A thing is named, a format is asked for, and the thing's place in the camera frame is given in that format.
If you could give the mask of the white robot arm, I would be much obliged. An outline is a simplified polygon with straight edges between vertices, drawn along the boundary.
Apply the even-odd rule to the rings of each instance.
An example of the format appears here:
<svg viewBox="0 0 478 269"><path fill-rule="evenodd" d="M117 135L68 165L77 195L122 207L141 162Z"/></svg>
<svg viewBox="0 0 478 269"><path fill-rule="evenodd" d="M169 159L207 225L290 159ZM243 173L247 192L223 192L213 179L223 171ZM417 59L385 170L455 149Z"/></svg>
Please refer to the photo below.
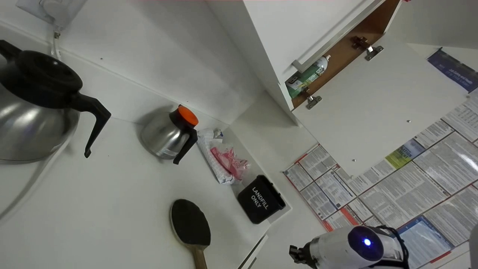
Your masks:
<svg viewBox="0 0 478 269"><path fill-rule="evenodd" d="M340 227L289 254L311 269L411 269L405 240L389 225Z"/></svg>

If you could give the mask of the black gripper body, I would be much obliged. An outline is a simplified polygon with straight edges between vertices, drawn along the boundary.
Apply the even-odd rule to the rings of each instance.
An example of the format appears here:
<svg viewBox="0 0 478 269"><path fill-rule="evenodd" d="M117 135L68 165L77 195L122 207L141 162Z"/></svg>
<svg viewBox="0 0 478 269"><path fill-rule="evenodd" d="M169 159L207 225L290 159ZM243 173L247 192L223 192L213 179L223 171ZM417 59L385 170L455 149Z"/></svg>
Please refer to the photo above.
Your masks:
<svg viewBox="0 0 478 269"><path fill-rule="evenodd" d="M301 264L307 264L307 266L311 264L310 245L304 245L304 246L292 245L289 248L289 254L295 263L301 263Z"/></svg>

